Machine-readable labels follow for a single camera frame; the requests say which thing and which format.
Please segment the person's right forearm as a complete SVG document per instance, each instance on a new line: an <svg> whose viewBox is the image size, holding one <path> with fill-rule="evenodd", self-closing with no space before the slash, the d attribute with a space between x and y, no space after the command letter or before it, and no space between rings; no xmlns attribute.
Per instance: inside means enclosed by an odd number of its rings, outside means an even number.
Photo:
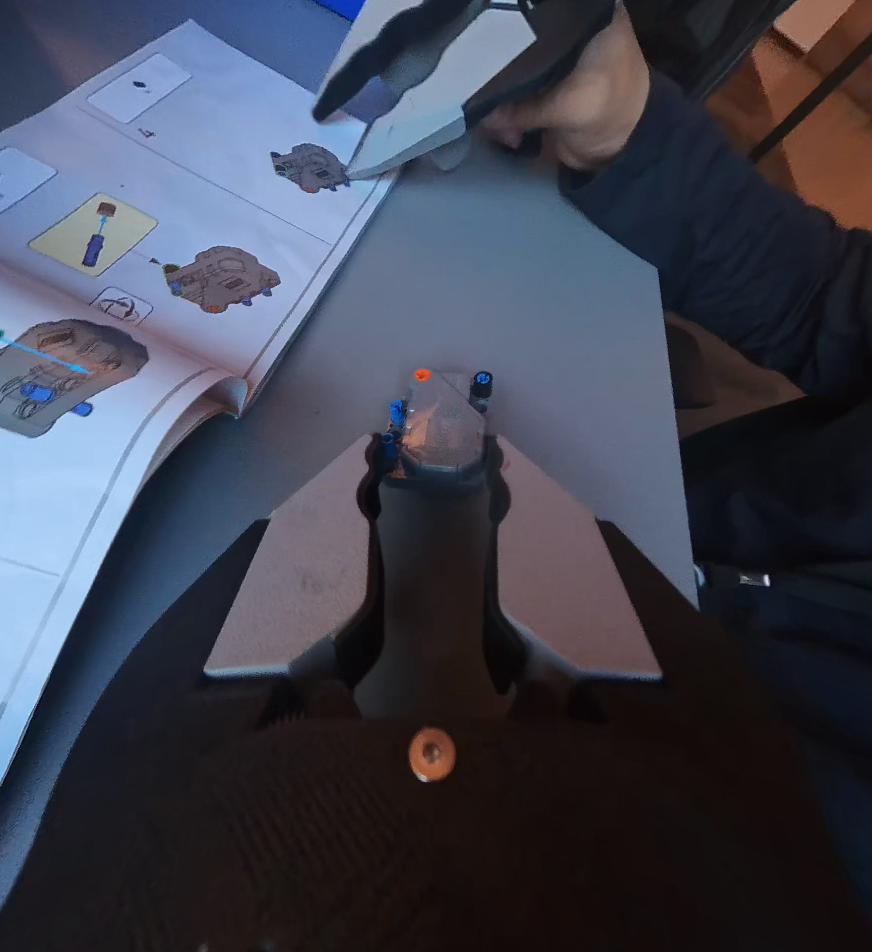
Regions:
<svg viewBox="0 0 872 952"><path fill-rule="evenodd" d="M652 72L644 112L562 194L658 271L666 310L807 394L872 396L872 232L767 182L715 121Z"/></svg>

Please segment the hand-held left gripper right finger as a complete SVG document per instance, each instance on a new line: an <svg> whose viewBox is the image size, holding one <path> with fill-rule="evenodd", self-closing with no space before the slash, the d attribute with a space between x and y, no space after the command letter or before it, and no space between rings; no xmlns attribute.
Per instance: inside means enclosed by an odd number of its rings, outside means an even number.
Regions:
<svg viewBox="0 0 872 952"><path fill-rule="evenodd" d="M500 694L530 681L660 684L663 673L594 514L503 437L485 457L483 651Z"/></svg>

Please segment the person's right hand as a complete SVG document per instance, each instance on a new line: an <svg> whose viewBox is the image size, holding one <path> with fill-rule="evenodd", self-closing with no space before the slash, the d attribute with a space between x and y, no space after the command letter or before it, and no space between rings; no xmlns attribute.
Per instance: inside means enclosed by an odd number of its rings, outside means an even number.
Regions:
<svg viewBox="0 0 872 952"><path fill-rule="evenodd" d="M530 133L541 135L542 155L573 171L592 173L625 146L644 113L649 66L623 4L609 26L591 39L573 71L552 89L502 105L480 131L508 149Z"/></svg>

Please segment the person's dark clothing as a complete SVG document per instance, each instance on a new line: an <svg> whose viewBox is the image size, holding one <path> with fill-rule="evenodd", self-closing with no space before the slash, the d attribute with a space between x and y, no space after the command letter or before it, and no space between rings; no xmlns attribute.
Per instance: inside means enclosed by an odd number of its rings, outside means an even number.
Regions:
<svg viewBox="0 0 872 952"><path fill-rule="evenodd" d="M872 921L872 395L807 396L681 443L704 607L801 737Z"/></svg>

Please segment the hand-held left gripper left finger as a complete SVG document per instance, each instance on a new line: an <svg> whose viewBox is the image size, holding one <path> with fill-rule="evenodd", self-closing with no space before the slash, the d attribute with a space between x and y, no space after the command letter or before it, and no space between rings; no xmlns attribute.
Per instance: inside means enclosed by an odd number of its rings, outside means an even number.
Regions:
<svg viewBox="0 0 872 952"><path fill-rule="evenodd" d="M354 688L371 671L383 646L382 474L381 435L364 435L271 513L204 675Z"/></svg>

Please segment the black metal furniture leg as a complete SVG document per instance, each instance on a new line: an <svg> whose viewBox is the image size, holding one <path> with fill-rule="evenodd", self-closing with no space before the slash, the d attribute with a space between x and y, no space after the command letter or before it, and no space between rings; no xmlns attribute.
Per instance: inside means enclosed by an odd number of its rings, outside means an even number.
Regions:
<svg viewBox="0 0 872 952"><path fill-rule="evenodd" d="M801 125L814 111L862 65L872 57L872 31L847 55L847 57L833 68L829 74L820 80L817 86L794 107L770 132L763 137L748 153L747 158L754 165L758 164L773 149L780 146L787 136Z"/></svg>

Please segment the grey lego motor assembly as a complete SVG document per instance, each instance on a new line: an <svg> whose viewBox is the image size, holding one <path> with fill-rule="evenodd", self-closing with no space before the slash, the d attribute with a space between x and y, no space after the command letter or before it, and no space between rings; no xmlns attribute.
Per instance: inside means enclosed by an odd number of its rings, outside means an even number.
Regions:
<svg viewBox="0 0 872 952"><path fill-rule="evenodd" d="M418 367L390 402L381 436L384 480L429 496L474 494L486 482L493 374Z"/></svg>

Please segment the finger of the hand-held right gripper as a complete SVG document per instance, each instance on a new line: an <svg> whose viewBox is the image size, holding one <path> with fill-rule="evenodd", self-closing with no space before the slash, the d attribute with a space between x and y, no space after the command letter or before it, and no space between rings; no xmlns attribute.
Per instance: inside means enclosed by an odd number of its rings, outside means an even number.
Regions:
<svg viewBox="0 0 872 952"><path fill-rule="evenodd" d="M486 7L439 53L417 83L406 76L396 104L376 118L354 152L347 177L366 180L464 137L466 103L534 42L518 7Z"/></svg>
<svg viewBox="0 0 872 952"><path fill-rule="evenodd" d="M484 9L483 1L366 2L323 78L313 119L326 121L373 78L395 97L417 87Z"/></svg>

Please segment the lego instruction booklet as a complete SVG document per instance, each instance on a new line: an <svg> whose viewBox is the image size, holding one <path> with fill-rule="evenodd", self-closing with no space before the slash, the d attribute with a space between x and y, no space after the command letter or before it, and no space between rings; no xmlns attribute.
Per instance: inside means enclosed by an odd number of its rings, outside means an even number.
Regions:
<svg viewBox="0 0 872 952"><path fill-rule="evenodd" d="M0 787L147 480L255 400L386 197L192 21L0 133Z"/></svg>

